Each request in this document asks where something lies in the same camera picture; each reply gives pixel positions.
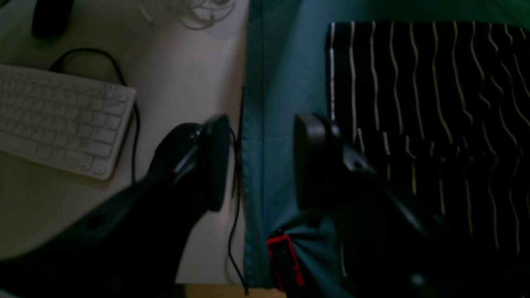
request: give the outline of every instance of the teal fabric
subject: teal fabric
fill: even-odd
[[[530,29],[530,0],[251,1],[242,142],[250,286],[273,287],[266,240],[283,227],[325,295],[347,296],[332,223],[322,215],[318,229],[308,227],[313,215],[296,206],[292,131],[297,113],[327,114],[328,24],[372,20],[473,20]]]

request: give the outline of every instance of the black cable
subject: black cable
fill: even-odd
[[[77,53],[77,52],[95,52],[101,55],[106,56],[114,66],[114,70],[116,71],[116,74],[118,75],[118,79],[120,80],[120,83],[123,86],[127,86],[127,82],[125,82],[125,79],[123,78],[123,74],[121,73],[120,67],[116,60],[107,52],[103,50],[93,49],[93,48],[79,48],[79,49],[73,49],[66,53],[64,53],[62,56],[55,61],[50,67],[50,71],[55,73],[62,73],[63,72],[63,64],[64,60],[70,56],[71,54]],[[133,105],[133,110],[135,114],[136,119],[136,132],[134,135],[134,142],[132,144],[132,161],[131,161],[131,180],[132,183],[136,183],[136,145],[138,144],[138,135],[140,134],[140,111],[138,110],[138,105],[136,102]]]
[[[232,266],[234,266],[235,271],[237,272],[237,275],[239,276],[239,279],[241,281],[241,284],[245,288],[245,295],[249,294],[249,286],[246,284],[245,279],[243,278],[243,275],[241,274],[241,271],[239,270],[239,267],[234,261],[234,257],[232,256],[232,238],[234,237],[235,228],[237,226],[237,219],[239,217],[239,209],[241,204],[241,156],[240,156],[240,148],[239,148],[239,140],[236,138],[235,133],[232,129],[230,129],[230,133],[232,134],[233,139],[233,149],[234,149],[234,175],[232,177],[232,198],[234,197],[234,190],[237,189],[237,196],[236,196],[236,209],[235,209],[235,219],[234,224],[232,225],[232,230],[230,231],[230,236],[228,237],[228,257],[230,258],[230,262],[232,262]]]

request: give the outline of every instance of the striped fabric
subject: striped fabric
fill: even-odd
[[[479,22],[332,23],[342,137],[486,246],[530,257],[530,32]]]

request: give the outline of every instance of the desk surface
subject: desk surface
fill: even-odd
[[[15,0],[0,9],[0,63],[47,69],[64,52],[80,47],[106,50],[138,92],[142,127],[137,177],[147,172],[162,138],[183,122],[203,122],[225,112],[237,129],[244,80],[249,0],[212,28],[185,29],[176,22],[150,27],[139,0],[76,0],[66,33],[54,40],[31,37],[36,0]],[[70,59],[65,72],[117,83],[111,64],[96,55]],[[49,169],[0,152],[0,259],[23,254],[71,225],[130,184],[134,126],[125,139],[114,177],[99,182]],[[231,177],[233,157],[231,156]],[[209,213],[188,240],[178,283],[239,283],[229,264],[227,242],[235,201]],[[245,218],[240,214],[233,254],[243,265]]]

